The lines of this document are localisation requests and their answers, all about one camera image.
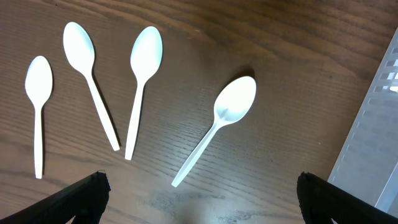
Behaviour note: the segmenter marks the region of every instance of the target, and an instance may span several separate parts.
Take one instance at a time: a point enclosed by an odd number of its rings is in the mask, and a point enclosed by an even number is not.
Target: table
[[[105,170],[103,223],[303,223],[296,181],[335,163],[398,26],[390,1],[0,1],[0,218]],[[121,141],[113,152],[83,75],[67,62],[65,24],[96,47],[94,74]],[[136,90],[132,45],[156,26],[164,56],[147,83],[137,145],[124,159]],[[49,60],[45,171],[35,179],[34,110],[24,89]],[[253,72],[257,95],[216,134],[177,187],[171,182],[213,122],[213,103]]]

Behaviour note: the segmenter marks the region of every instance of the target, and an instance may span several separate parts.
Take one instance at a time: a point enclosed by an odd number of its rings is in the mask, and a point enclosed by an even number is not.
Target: wooden table
[[[97,171],[112,191],[103,223],[303,223],[296,181],[327,179],[398,26],[390,1],[0,1],[0,218]],[[121,140],[113,152],[62,34],[76,21],[96,47],[95,78]],[[164,56],[144,95],[132,161],[124,159],[136,90],[129,56],[146,26]],[[35,179],[27,68],[48,58],[45,172]],[[218,93],[252,69],[257,95],[171,186],[213,122]]]

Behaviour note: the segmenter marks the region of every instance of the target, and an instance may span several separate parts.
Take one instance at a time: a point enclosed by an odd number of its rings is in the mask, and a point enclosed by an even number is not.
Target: spoon
[[[105,133],[113,150],[119,150],[116,133],[93,80],[92,69],[95,58],[93,43],[87,32],[76,22],[69,22],[65,26],[65,30],[63,31],[63,49],[65,50],[69,64],[86,78]]]
[[[132,106],[129,130],[127,132],[125,159],[131,160],[136,145],[142,94],[148,79],[152,77],[162,61],[163,45],[159,31],[155,27],[146,27],[137,37],[132,47],[130,64],[137,79],[137,91]]]
[[[249,111],[256,95],[256,82],[251,77],[241,77],[224,88],[214,104],[214,123],[205,137],[189,155],[175,176],[172,185],[177,187],[197,162],[216,132],[233,124]]]
[[[25,81],[26,94],[35,108],[34,161],[36,178],[43,174],[42,108],[52,91],[50,64],[43,56],[37,56],[30,63]]]

